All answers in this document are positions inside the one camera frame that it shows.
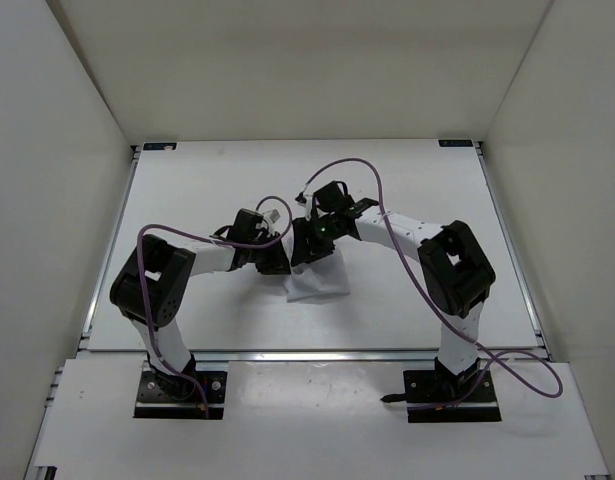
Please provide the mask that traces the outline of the white fabric skirt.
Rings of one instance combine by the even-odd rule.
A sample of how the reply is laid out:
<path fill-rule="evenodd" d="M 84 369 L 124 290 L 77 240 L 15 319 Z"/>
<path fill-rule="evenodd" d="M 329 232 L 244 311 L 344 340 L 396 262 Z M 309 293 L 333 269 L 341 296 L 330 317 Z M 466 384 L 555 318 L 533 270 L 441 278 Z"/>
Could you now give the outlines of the white fabric skirt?
<path fill-rule="evenodd" d="M 314 262 L 291 266 L 283 287 L 288 302 L 349 295 L 351 287 L 342 252 L 335 250 Z"/>

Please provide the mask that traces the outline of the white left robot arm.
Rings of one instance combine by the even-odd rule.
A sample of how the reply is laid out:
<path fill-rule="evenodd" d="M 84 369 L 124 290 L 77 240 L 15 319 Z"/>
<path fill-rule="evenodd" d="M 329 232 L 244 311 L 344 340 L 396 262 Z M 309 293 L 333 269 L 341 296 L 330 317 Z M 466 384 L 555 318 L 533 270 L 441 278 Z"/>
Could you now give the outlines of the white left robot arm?
<path fill-rule="evenodd" d="M 277 210 L 241 209 L 232 225 L 186 247 L 139 234 L 112 284 L 110 301 L 141 335 L 155 382 L 167 396 L 186 400 L 200 389 L 195 358 L 176 321 L 189 279 L 248 264 L 263 275 L 287 274 L 289 261 L 275 228 L 279 218 Z"/>

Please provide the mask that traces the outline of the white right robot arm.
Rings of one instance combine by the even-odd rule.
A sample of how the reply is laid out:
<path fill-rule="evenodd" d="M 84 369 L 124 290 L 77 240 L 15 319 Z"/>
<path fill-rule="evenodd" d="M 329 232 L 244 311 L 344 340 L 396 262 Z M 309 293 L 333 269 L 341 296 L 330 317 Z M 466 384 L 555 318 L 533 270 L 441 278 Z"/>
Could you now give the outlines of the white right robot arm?
<path fill-rule="evenodd" d="M 378 201 L 349 195 L 339 200 L 297 197 L 305 215 L 292 222 L 290 265 L 305 280 L 348 282 L 335 242 L 351 237 L 393 249 L 417 262 L 423 280 L 414 280 L 423 299 L 443 323 L 435 360 L 436 391 L 458 400 L 471 388 L 478 369 L 478 328 L 496 274 L 471 228 L 462 221 L 428 224 L 388 212 Z"/>

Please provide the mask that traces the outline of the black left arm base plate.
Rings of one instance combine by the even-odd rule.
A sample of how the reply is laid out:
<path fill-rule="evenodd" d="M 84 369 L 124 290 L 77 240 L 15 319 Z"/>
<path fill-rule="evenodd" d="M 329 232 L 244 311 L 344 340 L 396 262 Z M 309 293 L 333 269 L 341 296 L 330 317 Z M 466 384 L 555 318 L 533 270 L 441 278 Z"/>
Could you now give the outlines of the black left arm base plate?
<path fill-rule="evenodd" d="M 158 375 L 148 366 L 144 366 L 137 387 L 133 417 L 138 419 L 163 420 L 222 420 L 225 412 L 225 397 L 228 380 L 226 369 L 195 372 L 198 383 L 203 388 L 206 403 L 196 387 L 188 382 L 183 385 L 181 393 L 174 393 L 159 380 Z"/>

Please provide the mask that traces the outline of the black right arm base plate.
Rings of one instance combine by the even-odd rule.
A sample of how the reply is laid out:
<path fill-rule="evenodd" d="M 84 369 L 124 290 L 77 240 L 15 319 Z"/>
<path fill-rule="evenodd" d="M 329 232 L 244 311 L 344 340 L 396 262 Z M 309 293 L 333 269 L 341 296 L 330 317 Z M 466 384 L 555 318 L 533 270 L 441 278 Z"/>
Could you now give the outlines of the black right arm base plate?
<path fill-rule="evenodd" d="M 490 423 L 502 416 L 491 373 L 479 371 L 474 380 L 452 393 L 433 370 L 403 372 L 407 421 L 410 424 Z"/>

